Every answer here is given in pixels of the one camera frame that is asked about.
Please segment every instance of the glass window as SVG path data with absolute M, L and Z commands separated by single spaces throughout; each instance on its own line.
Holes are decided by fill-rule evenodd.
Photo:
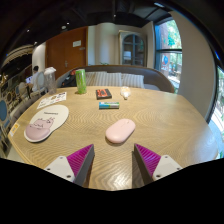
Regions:
M 224 121 L 224 72 L 218 67 L 217 69 L 219 75 L 219 87 L 218 87 L 218 99 L 216 102 L 216 109 L 220 115 L 220 119 Z
M 182 45 L 174 20 L 155 25 L 156 65 L 178 92 L 182 72 Z

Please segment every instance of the paper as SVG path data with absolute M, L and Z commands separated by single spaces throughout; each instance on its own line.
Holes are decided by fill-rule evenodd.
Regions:
M 19 128 L 19 124 L 15 123 L 10 131 L 10 135 L 13 136 L 18 128 Z
M 67 95 L 67 92 L 64 92 L 64 93 L 59 93 L 59 94 L 44 98 L 43 100 L 40 101 L 37 109 L 66 100 L 66 95 Z
M 73 47 L 81 46 L 81 40 L 73 42 Z

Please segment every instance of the green bottle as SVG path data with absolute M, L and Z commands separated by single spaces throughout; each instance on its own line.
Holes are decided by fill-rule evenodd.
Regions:
M 79 94 L 84 94 L 86 90 L 86 74 L 85 69 L 78 69 L 75 71 L 75 78 L 77 83 L 77 89 Z

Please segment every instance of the book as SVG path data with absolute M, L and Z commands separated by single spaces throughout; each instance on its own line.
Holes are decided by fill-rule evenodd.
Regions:
M 97 100 L 110 99 L 110 98 L 112 98 L 112 95 L 111 95 L 109 89 L 97 89 L 96 90 L 96 98 L 97 98 Z

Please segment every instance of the table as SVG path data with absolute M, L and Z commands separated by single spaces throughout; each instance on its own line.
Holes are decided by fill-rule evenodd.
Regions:
M 95 90 L 108 88 L 112 99 L 96 100 Z M 30 143 L 24 130 L 37 110 L 42 96 L 17 120 L 20 127 L 9 140 L 25 163 L 44 169 L 58 156 L 68 156 L 94 144 L 95 157 L 84 187 L 122 190 L 144 186 L 133 155 L 134 143 L 159 155 L 170 155 L 183 168 L 214 160 L 218 155 L 215 138 L 200 113 L 180 95 L 148 89 L 130 88 L 124 100 L 120 87 L 88 86 L 77 94 L 77 87 L 57 89 L 67 92 L 60 105 L 69 108 L 66 122 L 45 141 Z M 120 102 L 119 109 L 99 110 L 99 102 Z M 105 138 L 106 129 L 122 118 L 135 122 L 136 129 L 123 144 Z

